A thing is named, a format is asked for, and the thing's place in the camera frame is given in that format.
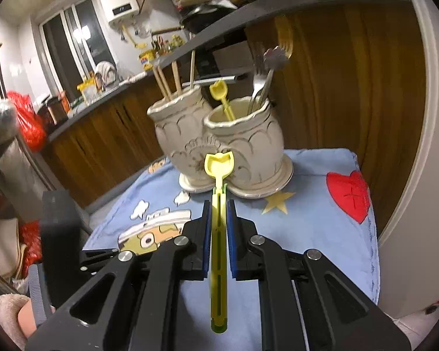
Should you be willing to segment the left hand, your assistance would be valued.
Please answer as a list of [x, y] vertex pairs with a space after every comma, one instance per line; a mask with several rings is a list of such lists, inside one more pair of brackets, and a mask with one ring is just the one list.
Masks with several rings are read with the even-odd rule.
[[17, 314], [18, 326], [26, 339], [37, 330], [35, 316], [32, 308], [32, 300], [28, 300]]

